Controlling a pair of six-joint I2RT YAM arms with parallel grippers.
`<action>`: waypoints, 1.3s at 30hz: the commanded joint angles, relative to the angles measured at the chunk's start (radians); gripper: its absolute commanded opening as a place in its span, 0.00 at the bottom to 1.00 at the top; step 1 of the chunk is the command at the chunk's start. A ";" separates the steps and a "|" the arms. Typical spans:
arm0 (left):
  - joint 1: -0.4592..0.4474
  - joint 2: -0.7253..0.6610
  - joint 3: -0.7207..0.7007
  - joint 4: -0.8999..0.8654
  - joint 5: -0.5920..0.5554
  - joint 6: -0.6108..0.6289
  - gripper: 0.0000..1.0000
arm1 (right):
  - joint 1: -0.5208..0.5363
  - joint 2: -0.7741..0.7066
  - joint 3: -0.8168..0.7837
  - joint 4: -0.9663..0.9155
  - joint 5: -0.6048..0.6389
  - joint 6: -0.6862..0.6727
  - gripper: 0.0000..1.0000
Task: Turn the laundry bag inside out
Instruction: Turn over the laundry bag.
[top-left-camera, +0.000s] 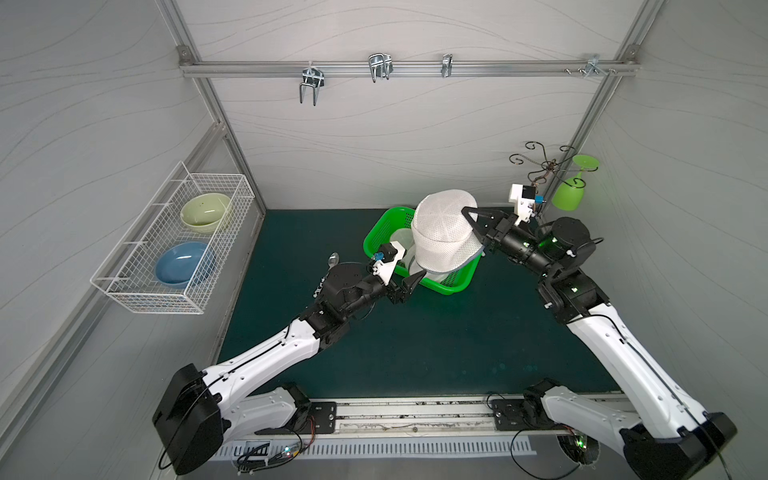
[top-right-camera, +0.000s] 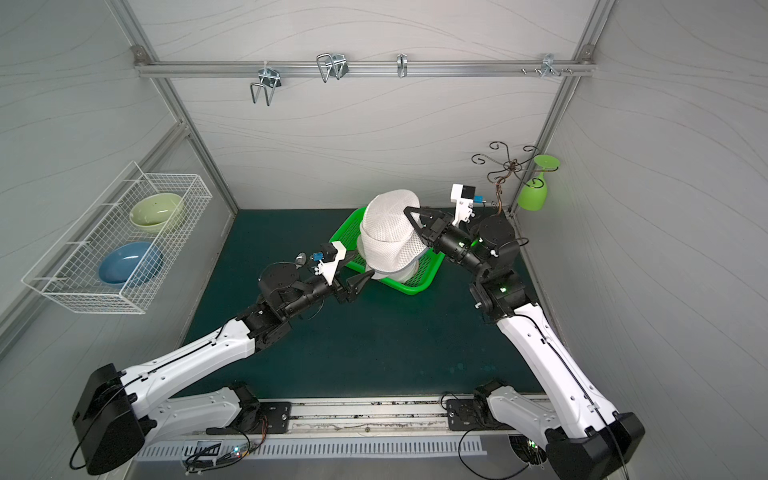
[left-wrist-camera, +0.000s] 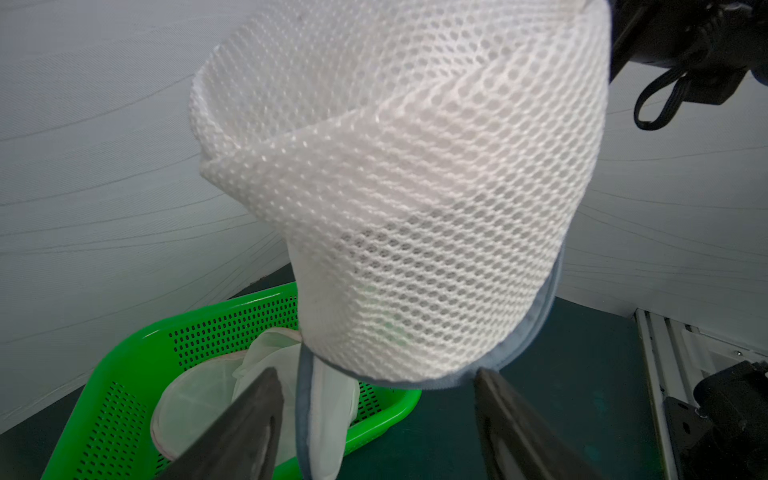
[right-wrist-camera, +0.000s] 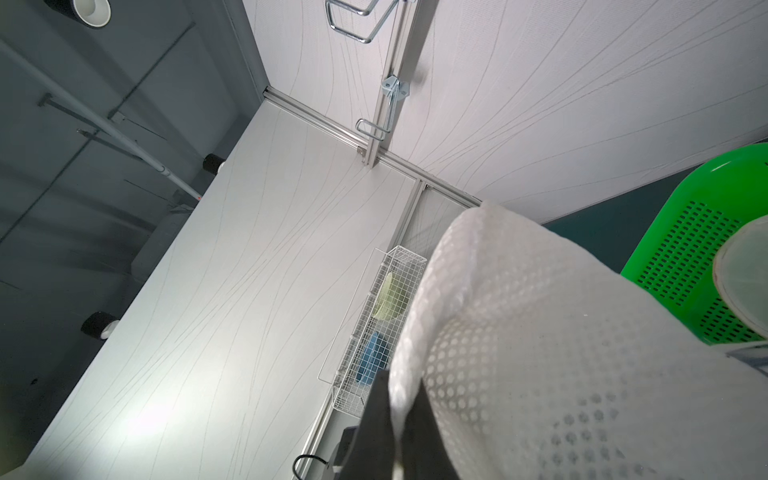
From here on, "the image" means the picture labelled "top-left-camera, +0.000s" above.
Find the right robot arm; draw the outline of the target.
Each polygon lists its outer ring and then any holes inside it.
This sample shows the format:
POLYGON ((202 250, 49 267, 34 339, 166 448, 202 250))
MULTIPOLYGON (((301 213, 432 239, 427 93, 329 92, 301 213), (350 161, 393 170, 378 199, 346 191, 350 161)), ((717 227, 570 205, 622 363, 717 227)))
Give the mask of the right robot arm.
POLYGON ((723 458, 735 424, 680 387, 583 272, 600 241, 580 220, 561 217, 530 230, 501 210, 465 206, 462 215, 486 249, 537 274, 544 308, 588 347, 633 407, 617 410, 545 379, 524 394, 530 428, 569 427, 622 455, 641 479, 689 479, 723 458))

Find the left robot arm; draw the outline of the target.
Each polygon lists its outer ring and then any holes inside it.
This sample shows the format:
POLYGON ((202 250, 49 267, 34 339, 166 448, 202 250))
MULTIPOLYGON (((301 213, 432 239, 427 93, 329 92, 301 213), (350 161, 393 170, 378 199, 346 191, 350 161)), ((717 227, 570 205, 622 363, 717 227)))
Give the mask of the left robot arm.
POLYGON ((298 390, 281 387, 256 402, 247 396, 268 381, 329 348, 350 328, 356 314, 369 313, 382 298, 406 302, 425 273, 392 279, 395 266, 343 262, 331 267, 307 308, 277 334, 220 364, 177 370, 152 416, 162 443, 161 470, 188 474, 227 441, 250 430, 277 430, 307 405, 298 390))

